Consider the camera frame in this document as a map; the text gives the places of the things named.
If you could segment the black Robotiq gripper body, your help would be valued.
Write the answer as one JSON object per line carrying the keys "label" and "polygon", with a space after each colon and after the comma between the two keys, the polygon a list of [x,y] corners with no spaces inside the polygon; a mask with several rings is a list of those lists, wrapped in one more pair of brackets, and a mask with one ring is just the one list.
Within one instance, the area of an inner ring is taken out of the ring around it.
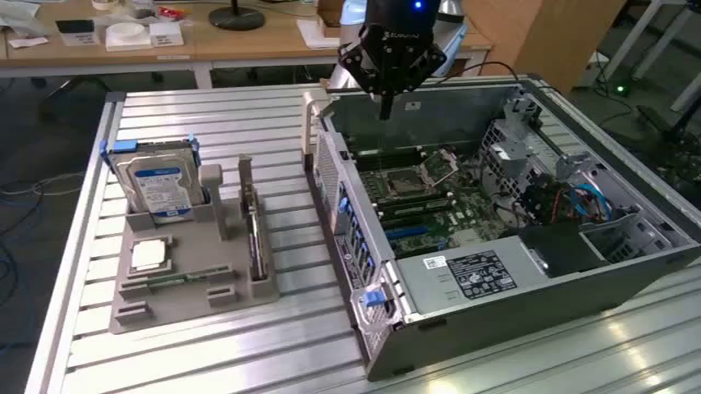
{"label": "black Robotiq gripper body", "polygon": [[363,47],[386,83],[387,54],[397,48],[429,47],[435,44],[433,32],[438,1],[370,1],[361,34]]}

